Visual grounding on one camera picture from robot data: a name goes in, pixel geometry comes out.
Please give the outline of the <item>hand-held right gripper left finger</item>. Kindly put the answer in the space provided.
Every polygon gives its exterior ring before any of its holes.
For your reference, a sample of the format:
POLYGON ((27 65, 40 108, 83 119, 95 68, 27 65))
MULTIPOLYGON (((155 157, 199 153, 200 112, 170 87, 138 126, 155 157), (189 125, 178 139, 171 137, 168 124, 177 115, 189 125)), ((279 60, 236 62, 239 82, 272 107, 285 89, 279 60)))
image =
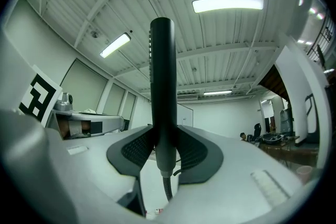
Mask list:
POLYGON ((49 158, 70 199, 63 223, 147 223, 140 171, 153 149, 151 129, 73 140, 46 129, 49 158))

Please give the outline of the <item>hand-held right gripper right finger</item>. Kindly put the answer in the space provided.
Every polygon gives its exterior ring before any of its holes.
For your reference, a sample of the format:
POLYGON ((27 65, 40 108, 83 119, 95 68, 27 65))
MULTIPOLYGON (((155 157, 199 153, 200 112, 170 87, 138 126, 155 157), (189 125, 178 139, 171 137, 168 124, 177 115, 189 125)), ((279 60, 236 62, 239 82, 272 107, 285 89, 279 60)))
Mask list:
POLYGON ((257 148, 180 126, 178 190, 158 223, 285 223, 307 197, 300 179, 257 148))

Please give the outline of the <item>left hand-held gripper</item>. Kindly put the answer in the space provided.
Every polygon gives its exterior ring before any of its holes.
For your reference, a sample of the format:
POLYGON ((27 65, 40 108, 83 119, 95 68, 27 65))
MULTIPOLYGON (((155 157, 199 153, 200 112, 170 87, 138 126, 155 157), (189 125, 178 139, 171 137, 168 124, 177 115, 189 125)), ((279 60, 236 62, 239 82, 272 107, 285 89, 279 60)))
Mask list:
POLYGON ((51 128, 55 123, 63 139, 101 136, 123 128, 121 116, 74 110, 70 93, 63 92, 36 65, 33 71, 35 76, 18 107, 21 113, 33 116, 44 127, 51 128))

